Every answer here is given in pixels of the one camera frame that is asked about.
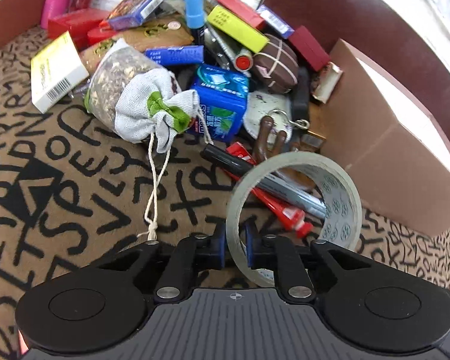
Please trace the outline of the blue mint tin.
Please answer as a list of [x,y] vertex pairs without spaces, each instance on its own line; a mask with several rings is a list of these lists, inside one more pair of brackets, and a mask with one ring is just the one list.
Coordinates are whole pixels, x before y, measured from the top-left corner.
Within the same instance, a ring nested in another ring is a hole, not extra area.
[[202,134],[206,126],[213,141],[231,142],[247,110],[249,78],[203,63],[196,68],[190,89],[199,95],[205,122],[198,119],[189,131]]

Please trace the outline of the blue glue stick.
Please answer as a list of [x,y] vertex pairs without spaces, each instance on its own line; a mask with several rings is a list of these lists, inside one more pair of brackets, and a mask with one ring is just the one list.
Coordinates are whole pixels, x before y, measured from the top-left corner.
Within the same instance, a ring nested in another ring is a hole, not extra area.
[[185,18],[197,45],[204,45],[205,13],[203,0],[184,0]]

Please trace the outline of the red long flat box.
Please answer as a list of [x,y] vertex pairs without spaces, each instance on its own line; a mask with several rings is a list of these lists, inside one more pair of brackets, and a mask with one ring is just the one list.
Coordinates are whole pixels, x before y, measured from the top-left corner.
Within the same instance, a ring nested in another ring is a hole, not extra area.
[[256,30],[266,27],[265,20],[257,12],[241,0],[216,0],[221,6],[231,11]]

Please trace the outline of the yellow green flat box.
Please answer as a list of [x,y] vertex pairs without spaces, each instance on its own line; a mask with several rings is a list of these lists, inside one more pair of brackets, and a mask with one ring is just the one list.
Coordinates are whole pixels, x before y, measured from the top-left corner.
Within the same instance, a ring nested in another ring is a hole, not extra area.
[[226,33],[243,47],[251,50],[254,54],[259,53],[268,43],[268,37],[248,25],[231,11],[216,6],[207,16],[207,22],[216,29]]

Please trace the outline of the pink cardboard box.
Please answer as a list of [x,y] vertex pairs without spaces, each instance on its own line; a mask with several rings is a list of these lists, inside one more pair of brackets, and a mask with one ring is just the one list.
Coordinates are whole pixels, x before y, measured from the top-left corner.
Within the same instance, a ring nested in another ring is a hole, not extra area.
[[450,141],[431,112],[378,63],[344,40],[343,72],[322,105],[322,154],[353,179],[362,205],[428,236],[450,228]]

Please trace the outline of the red tube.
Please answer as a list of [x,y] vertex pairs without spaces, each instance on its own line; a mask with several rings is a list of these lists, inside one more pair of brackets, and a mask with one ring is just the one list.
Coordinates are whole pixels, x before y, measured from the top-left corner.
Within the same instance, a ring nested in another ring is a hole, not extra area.
[[[238,141],[227,147],[226,152],[243,159],[252,166],[257,164],[249,151]],[[275,214],[285,231],[296,233],[297,237],[302,239],[313,230],[314,226],[305,220],[305,211],[302,209],[290,205],[258,187],[253,189],[252,194]]]

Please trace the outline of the dark red small box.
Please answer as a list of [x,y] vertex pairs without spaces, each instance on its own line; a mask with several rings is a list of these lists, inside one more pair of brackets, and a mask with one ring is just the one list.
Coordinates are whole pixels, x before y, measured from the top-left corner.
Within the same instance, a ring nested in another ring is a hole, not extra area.
[[329,54],[305,26],[296,28],[288,40],[315,72],[331,61]]

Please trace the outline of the mesh sachet drawstring bag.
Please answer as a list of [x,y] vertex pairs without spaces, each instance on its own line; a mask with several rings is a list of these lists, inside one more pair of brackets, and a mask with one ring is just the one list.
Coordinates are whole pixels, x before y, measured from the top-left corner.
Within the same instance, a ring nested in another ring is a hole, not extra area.
[[195,89],[183,90],[176,76],[119,39],[93,73],[85,107],[124,141],[148,144],[153,189],[145,207],[149,242],[158,239],[158,186],[170,162],[174,139],[194,121],[205,121]]

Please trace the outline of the blue playing card box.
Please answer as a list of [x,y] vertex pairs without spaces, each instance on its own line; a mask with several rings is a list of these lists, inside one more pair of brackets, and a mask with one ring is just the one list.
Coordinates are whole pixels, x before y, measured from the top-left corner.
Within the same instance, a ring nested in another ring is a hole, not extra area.
[[165,0],[122,0],[106,19],[115,31],[140,27]]

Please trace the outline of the white floral round pouch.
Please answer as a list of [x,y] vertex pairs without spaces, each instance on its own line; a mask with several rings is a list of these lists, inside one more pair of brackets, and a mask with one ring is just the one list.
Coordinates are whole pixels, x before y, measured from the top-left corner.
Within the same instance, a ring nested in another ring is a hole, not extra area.
[[267,143],[271,145],[279,131],[286,132],[285,142],[288,143],[293,134],[293,127],[289,123],[291,119],[290,99],[284,95],[270,94],[259,90],[249,93],[243,125],[246,132],[254,139],[257,138],[260,121],[264,116],[271,116],[274,119]]

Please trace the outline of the brown checked pouch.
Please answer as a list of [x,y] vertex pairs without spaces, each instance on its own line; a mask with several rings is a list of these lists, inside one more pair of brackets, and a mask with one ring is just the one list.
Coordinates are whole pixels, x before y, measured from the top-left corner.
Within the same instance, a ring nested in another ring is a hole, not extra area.
[[265,37],[267,44],[253,56],[253,74],[270,92],[287,94],[297,86],[297,56],[281,38]]

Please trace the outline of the clear packing tape roll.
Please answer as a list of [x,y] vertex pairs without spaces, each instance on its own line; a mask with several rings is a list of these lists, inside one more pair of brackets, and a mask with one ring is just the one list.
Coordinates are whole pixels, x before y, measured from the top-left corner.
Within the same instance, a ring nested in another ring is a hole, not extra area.
[[239,235],[241,211],[249,194],[262,195],[275,210],[283,227],[306,235],[307,215],[322,219],[319,237],[354,250],[362,228],[362,204],[353,181],[338,164],[320,154],[289,152],[257,165],[248,151],[236,143],[226,149],[233,162],[227,172],[242,178],[233,190],[226,211],[226,241],[240,271],[260,287],[272,287],[274,275],[267,269],[253,270]]

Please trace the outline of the white yellow barcode box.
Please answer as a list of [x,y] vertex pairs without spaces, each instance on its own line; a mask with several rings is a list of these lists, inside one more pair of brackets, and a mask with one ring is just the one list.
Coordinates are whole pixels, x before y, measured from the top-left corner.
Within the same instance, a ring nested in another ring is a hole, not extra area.
[[31,101],[42,114],[89,77],[69,32],[31,59]]

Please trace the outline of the red cap white cylinder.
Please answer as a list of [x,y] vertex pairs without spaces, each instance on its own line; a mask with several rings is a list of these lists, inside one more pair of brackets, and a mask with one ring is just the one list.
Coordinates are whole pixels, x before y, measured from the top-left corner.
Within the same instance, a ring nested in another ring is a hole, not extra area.
[[209,30],[238,72],[248,72],[253,67],[254,59],[249,49],[213,26],[209,26]]

